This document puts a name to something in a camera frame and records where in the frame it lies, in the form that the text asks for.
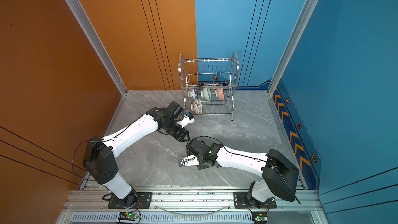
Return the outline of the blue floral white bowl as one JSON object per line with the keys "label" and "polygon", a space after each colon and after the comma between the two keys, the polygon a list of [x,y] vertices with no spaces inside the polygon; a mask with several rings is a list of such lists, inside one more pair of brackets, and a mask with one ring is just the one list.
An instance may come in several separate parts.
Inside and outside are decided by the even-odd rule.
{"label": "blue floral white bowl", "polygon": [[188,96],[192,101],[195,101],[198,98],[198,91],[195,88],[191,88],[188,90]]}

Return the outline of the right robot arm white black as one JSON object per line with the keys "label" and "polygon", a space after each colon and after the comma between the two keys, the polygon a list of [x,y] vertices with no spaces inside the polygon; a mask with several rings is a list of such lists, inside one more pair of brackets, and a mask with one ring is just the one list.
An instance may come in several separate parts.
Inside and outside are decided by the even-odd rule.
{"label": "right robot arm white black", "polygon": [[276,208],[276,198],[298,201],[296,187],[300,170],[275,149],[251,153],[227,147],[220,140],[209,146],[198,137],[187,143],[186,152],[187,156],[178,161],[180,167],[233,168],[261,177],[250,184],[247,192],[235,194],[236,208]]}

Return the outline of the white brown lattice bowl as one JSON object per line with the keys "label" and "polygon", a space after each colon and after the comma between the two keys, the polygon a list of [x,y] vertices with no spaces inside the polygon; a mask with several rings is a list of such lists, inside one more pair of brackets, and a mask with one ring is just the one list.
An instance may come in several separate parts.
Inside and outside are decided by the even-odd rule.
{"label": "white brown lattice bowl", "polygon": [[202,101],[201,99],[195,99],[191,103],[191,111],[196,115],[202,115]]}

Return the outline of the stainless steel dish rack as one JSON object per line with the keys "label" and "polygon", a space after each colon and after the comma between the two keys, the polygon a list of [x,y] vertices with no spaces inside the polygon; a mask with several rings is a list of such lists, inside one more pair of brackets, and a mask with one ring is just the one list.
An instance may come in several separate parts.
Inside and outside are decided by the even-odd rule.
{"label": "stainless steel dish rack", "polygon": [[[198,91],[198,99],[202,101],[201,116],[225,115],[229,116],[231,121],[234,120],[235,90],[239,79],[239,60],[235,51],[231,56],[224,58],[186,59],[180,54],[178,72],[185,112],[193,113],[190,107],[193,101],[188,96],[188,90],[195,88]],[[210,88],[211,101],[201,97],[201,90],[205,87]],[[223,88],[224,101],[216,97],[217,88]]]}

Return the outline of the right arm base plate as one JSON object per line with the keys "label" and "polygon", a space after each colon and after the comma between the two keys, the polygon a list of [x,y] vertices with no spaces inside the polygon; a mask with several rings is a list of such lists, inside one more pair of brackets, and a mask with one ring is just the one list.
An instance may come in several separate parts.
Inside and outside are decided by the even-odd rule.
{"label": "right arm base plate", "polygon": [[277,208],[275,198],[269,198],[265,202],[250,197],[248,192],[238,191],[233,193],[234,207],[237,209],[259,208],[259,209],[275,209]]}

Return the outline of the pale green ribbed bowl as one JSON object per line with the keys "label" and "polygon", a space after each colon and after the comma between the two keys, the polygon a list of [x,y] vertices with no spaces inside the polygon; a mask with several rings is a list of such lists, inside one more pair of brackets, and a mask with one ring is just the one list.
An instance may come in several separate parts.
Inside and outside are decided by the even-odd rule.
{"label": "pale green ribbed bowl", "polygon": [[201,90],[201,97],[202,97],[204,100],[206,100],[206,101],[211,101],[211,91],[210,91],[210,88],[207,88],[207,87],[203,88],[203,89]]}

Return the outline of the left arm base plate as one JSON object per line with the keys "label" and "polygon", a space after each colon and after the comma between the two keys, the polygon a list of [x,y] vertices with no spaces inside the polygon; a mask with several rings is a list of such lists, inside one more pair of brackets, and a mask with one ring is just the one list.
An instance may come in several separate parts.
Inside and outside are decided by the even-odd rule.
{"label": "left arm base plate", "polygon": [[120,200],[111,194],[108,209],[149,209],[152,200],[151,192],[137,192],[132,200]]}

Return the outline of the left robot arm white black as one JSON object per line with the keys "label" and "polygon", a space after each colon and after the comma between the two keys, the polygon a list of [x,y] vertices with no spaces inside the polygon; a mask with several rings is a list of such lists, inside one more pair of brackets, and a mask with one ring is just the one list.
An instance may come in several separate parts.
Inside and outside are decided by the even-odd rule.
{"label": "left robot arm white black", "polygon": [[176,102],[166,108],[152,108],[125,128],[105,136],[93,137],[87,141],[83,166],[95,179],[116,197],[123,208],[132,208],[138,196],[135,189],[119,172],[116,158],[126,149],[153,132],[170,135],[179,142],[190,141],[185,128],[194,122],[194,115],[183,113],[183,107]]}

